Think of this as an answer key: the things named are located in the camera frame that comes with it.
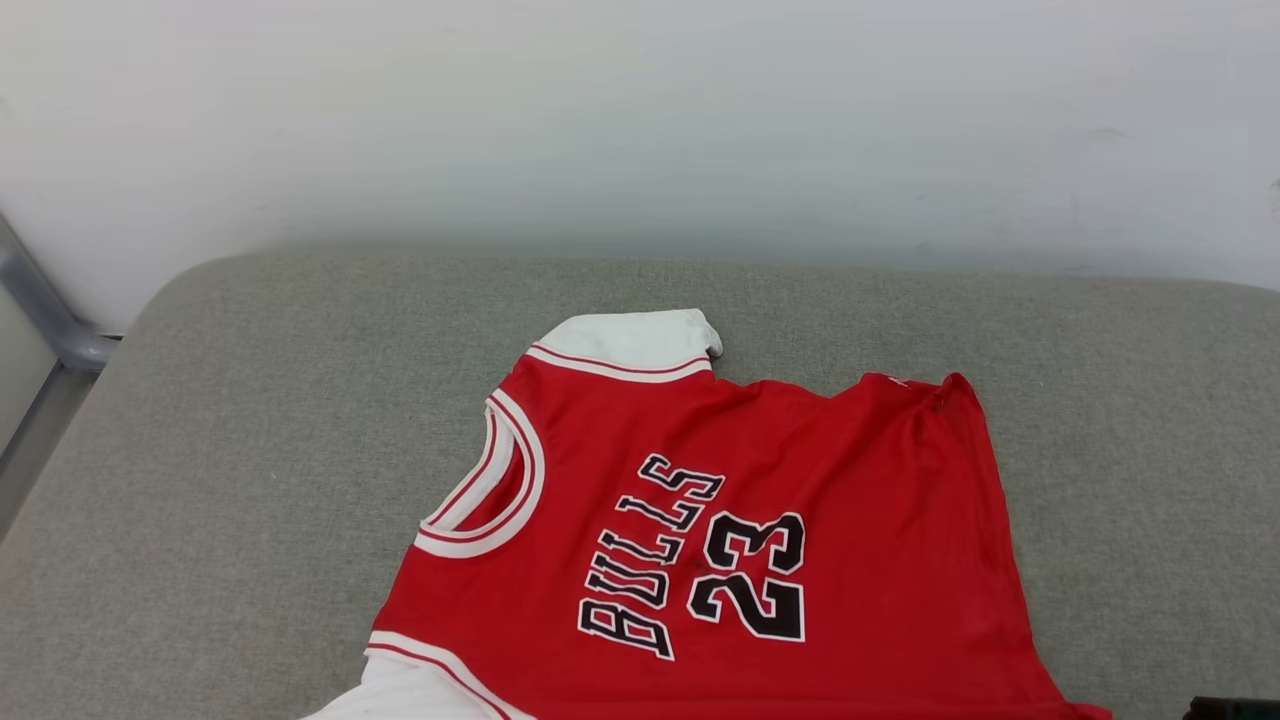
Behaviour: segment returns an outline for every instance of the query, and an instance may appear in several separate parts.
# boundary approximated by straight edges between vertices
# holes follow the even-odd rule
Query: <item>white panel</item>
[[[0,288],[0,452],[54,369],[54,352],[8,291]]]
[[[1275,0],[0,3],[0,210],[201,260],[554,246],[1280,287]]]

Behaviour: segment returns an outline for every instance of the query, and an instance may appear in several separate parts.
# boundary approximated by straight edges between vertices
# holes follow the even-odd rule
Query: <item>gray couch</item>
[[[701,307],[717,372],[959,370],[1044,664],[1171,720],[1280,697],[1280,295],[1199,282],[298,254],[142,314],[0,543],[0,717],[293,719],[352,687],[481,400],[559,320]]]

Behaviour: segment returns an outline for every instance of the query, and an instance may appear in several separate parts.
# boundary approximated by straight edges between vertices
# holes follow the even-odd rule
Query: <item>red basketball jersey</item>
[[[1108,717],[1032,643],[986,421],[960,375],[835,397],[717,379],[696,310],[590,315],[489,397],[371,657],[493,717]]]

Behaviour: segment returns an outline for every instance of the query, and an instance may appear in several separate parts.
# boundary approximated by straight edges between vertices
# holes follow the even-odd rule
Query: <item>armhole trim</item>
[[[506,392],[495,389],[485,401],[485,450],[480,462],[419,525],[413,547],[440,557],[475,557],[494,550],[520,532],[543,495],[547,460],[541,441],[525,411]],[[454,530],[498,486],[518,450],[524,473],[516,498],[497,518],[474,530]]]
[[[458,689],[475,700],[494,720],[534,720],[531,715],[521,712],[516,706],[494,694],[462,662],[461,657],[443,647],[426,644],[399,633],[374,630],[369,637],[369,647],[365,648],[365,655],[369,657],[376,655],[392,656],[397,660],[407,660],[415,665],[425,665],[443,671],[449,680],[458,685]]]
[[[525,355],[568,370],[591,373],[595,375],[613,378],[616,380],[630,380],[635,383],[669,383],[672,380],[692,375],[694,373],[701,373],[704,370],[710,372],[712,369],[712,361],[707,357],[705,352],[671,368],[658,369],[625,368],[622,365],[614,365],[613,363],[605,363],[593,357],[581,357],[577,355],[558,352],[543,345],[534,345],[525,351]]]

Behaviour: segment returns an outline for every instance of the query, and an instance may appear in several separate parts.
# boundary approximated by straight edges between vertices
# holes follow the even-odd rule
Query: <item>red fabric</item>
[[[411,547],[374,629],[452,651],[521,711],[544,720],[1110,717],[1065,702],[1036,655],[986,420],[963,377],[933,386],[868,374],[827,398],[709,372],[632,383],[525,356],[502,389],[545,452],[536,510],[477,557]],[[637,475],[650,454],[669,469],[724,477],[685,533],[616,509],[621,496],[666,511],[690,501]],[[485,503],[481,514],[494,511]],[[721,511],[758,524],[803,518],[804,559],[788,575],[769,568],[772,548],[785,544],[778,534],[755,555],[745,542],[728,547],[758,597],[768,578],[803,585],[804,642],[755,637],[724,592],[719,621],[691,614],[695,579],[726,574],[704,552]],[[602,547],[604,529],[644,547],[659,547],[659,533],[685,543],[663,566]],[[585,587],[596,552],[666,571],[666,606]],[[584,598],[662,623],[675,659],[582,632]]]

